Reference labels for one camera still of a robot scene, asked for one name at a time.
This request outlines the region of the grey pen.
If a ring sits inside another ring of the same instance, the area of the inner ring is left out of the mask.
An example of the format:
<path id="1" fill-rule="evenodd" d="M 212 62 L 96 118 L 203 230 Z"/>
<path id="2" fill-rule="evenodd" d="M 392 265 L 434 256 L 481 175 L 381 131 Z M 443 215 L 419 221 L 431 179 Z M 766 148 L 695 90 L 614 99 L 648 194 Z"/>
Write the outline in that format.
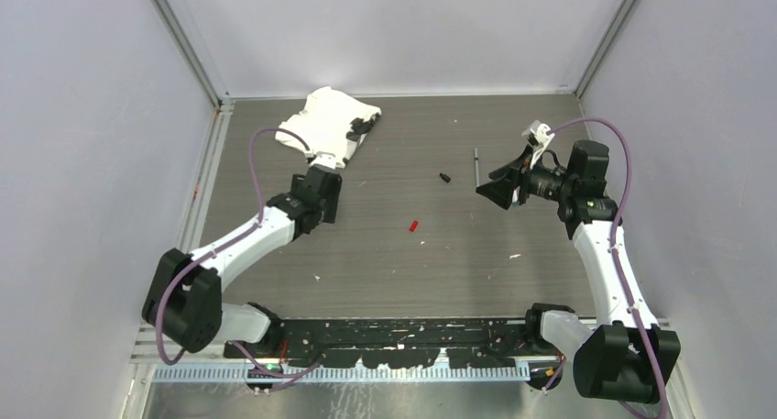
<path id="1" fill-rule="evenodd" d="M 479 152 L 478 148 L 473 149 L 473 162 L 474 162 L 474 174 L 475 174 L 475 187 L 480 185 L 480 168 L 479 168 Z"/>

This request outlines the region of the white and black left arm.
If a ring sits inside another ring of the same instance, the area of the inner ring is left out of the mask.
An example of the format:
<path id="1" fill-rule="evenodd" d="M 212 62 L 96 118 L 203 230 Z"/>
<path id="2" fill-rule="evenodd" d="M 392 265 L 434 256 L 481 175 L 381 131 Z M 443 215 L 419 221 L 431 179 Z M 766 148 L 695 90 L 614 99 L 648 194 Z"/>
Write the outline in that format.
<path id="1" fill-rule="evenodd" d="M 281 345 L 279 321 L 255 303 L 225 303 L 224 290 L 249 267 L 319 224 L 335 221 L 342 177 L 336 168 L 315 161 L 292 177 L 251 217 L 213 243 L 186 253 L 177 248 L 159 259 L 141 315 L 155 328 L 159 356 L 171 363 L 164 341 L 198 353 L 212 343 L 240 342 L 261 358 Z"/>

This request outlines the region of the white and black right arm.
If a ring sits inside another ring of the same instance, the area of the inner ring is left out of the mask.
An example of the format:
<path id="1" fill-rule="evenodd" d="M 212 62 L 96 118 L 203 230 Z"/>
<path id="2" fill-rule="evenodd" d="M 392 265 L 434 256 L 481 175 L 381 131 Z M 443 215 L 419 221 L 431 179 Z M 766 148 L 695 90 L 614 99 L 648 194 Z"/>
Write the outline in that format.
<path id="1" fill-rule="evenodd" d="M 607 146 L 574 143 L 564 167 L 548 168 L 532 147 L 510 167 L 520 203 L 530 196 L 558 204 L 567 236 L 584 264 L 596 327 L 559 305 L 535 304 L 523 329 L 525 346 L 564 355 L 575 388 L 586 398 L 657 404 L 681 351 L 678 335 L 660 328 L 629 265 L 618 204 L 607 196 Z"/>

